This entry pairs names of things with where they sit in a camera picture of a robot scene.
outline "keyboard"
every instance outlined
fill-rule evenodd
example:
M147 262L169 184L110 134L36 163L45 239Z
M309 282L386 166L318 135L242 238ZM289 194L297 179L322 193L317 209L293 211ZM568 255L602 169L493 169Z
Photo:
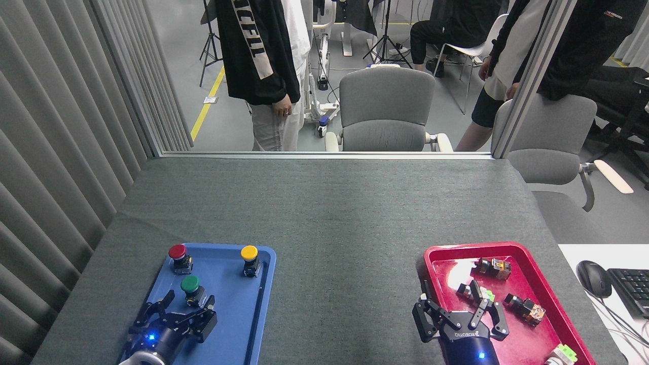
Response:
M615 291L634 318L649 319L649 270L608 269Z

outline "robotic arm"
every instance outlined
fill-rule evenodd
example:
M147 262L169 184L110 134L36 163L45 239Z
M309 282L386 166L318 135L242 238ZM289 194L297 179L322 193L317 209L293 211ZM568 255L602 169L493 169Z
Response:
M185 340L205 342L217 322L214 296L194 312L167 313L165 310L174 297L170 290L162 300L142 306L129 328L126 359L120 365L171 365Z
M449 312L422 294L412 309L419 338L422 342L430 342L439 331L438 337L448 364L499 365L491 338L503 341L509 334L502 305L484 297L475 280L468 286L462 284L458 293L478 304L475 313ZM485 311L494 323L491 331L481 321Z

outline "black jacket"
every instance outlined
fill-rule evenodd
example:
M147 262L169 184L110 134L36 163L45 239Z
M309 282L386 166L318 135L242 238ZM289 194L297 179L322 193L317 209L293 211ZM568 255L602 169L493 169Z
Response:
M512 6L494 41L490 76L505 48L512 26L529 2L517 0ZM577 94L593 71L633 32L646 4L647 0L579 0L541 80L539 92L550 100ZM525 58L513 82L520 81L527 61L528 58Z
M216 0L223 65L231 97L270 105L300 99L281 0Z
M444 33L460 47L482 44L500 13L502 0L454 0L451 16L444 22Z

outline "black shorts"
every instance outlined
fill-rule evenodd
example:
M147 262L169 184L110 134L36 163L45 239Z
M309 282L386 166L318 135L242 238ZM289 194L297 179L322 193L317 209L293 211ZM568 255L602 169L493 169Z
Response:
M473 113L471 113L473 123L481 127L493 128L493 123L496 120L496 113L504 103L505 102L502 100L493 99L489 94L487 94L485 89L482 88L478 100L476 101L476 106L473 108Z

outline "white desk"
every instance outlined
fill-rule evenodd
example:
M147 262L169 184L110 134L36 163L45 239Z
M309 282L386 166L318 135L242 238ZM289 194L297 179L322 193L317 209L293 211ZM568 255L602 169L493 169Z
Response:
M647 269L649 268L649 244L646 245L559 245L563 252L568 264L573 272L577 264L583 260L590 260L605 270L609 268L623 268L623 269ZM620 330L620 326L609 319L609 314L606 309L596 302L593 298L593 306L597 309L602 321L609 329L613 340L620 348L620 351L627 357L630 365L649 365L649 349L644 348L633 340L628 340L627 336L620 334L613 330ZM624 318L636 331L641 333L643 325L647 320L634 320L629 312L626 310L624 303L617 295L615 289L609 298L604 299L604 303L620 317Z

